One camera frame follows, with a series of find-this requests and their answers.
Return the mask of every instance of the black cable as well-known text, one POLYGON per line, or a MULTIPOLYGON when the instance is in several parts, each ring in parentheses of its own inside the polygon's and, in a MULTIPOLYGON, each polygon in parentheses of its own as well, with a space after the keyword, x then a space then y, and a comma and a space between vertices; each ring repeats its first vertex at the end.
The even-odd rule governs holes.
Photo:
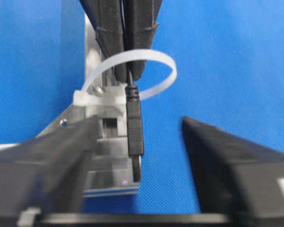
MULTIPOLYGON (((124 15, 124 1, 120 0, 121 21, 124 34, 124 49, 128 50, 126 24, 124 15)), ((134 84, 133 75, 126 64, 126 114, 127 114, 127 141, 128 156, 132 159, 133 181, 141 181, 141 156, 144 155, 143 126, 139 89, 134 84)))

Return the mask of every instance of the blue background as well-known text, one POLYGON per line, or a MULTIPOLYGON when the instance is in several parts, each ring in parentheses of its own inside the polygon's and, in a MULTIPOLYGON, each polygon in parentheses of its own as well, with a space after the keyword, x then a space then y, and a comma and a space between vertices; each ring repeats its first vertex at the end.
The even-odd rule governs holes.
MULTIPOLYGON (((181 137, 183 115, 284 152, 284 0, 164 0, 153 49, 178 79, 143 101, 137 196, 89 199, 87 212, 199 212, 181 137)), ((76 0, 0 0, 0 143, 33 138, 70 103, 84 74, 76 0)), ((150 87, 169 69, 149 62, 150 87)))

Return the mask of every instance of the screw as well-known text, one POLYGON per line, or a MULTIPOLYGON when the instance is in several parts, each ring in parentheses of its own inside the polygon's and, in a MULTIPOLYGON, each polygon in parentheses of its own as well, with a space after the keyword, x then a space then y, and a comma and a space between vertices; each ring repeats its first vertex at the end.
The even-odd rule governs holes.
POLYGON ((66 127, 67 126, 67 120, 66 119, 63 119, 63 120, 61 120, 60 121, 60 126, 62 126, 62 127, 66 127))
POLYGON ((103 94, 103 89, 101 87, 96 87, 96 91, 101 95, 103 94))

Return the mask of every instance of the usb connector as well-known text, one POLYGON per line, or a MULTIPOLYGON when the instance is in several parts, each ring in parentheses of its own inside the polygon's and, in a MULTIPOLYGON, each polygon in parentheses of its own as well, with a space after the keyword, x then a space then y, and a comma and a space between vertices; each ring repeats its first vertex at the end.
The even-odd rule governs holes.
POLYGON ((126 93, 128 155, 133 161, 133 181, 141 181, 141 156, 144 155, 143 126, 139 90, 128 85, 126 93))

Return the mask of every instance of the black foam padding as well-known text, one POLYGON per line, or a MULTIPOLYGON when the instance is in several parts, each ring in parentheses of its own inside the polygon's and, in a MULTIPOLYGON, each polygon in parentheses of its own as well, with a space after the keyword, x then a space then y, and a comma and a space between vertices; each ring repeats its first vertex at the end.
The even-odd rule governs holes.
POLYGON ((188 117, 182 131, 202 212, 284 226, 284 154, 188 117))
MULTIPOLYGON (((150 49, 158 23, 156 19, 162 0, 124 0, 127 49, 150 49)), ((128 64, 134 80, 144 71, 146 61, 128 64)))
POLYGON ((97 138, 93 117, 1 151, 0 222, 16 221, 29 207, 80 212, 97 138))
MULTIPOLYGON (((92 26, 96 40, 105 58, 123 52, 124 33, 120 0, 80 0, 92 26)), ((126 65, 115 67, 115 78, 126 82, 126 65)))

